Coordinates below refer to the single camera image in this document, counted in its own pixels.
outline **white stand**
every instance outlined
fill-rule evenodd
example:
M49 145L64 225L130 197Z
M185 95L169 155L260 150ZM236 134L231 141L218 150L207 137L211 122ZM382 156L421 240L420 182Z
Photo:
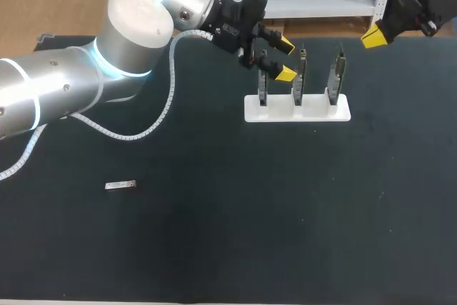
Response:
M323 94L304 94L295 106L293 94L269 94L268 106L260 106L258 95L244 98L244 119L256 122L350 121L348 99L340 94L338 104L330 105L327 89Z

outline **black table surface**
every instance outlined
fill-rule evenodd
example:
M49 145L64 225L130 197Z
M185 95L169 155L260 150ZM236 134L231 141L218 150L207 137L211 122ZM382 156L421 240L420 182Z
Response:
M357 39L296 41L308 51L308 91L323 91L340 41L348 123L246 123L255 71L187 39L171 110L148 138L114 141L75 119L49 125L0 183L0 298L457 299L457 40L371 51ZM88 116L121 134L149 127L168 93L167 56L133 101ZM29 136L0 143L1 170ZM135 191L104 190L131 179Z

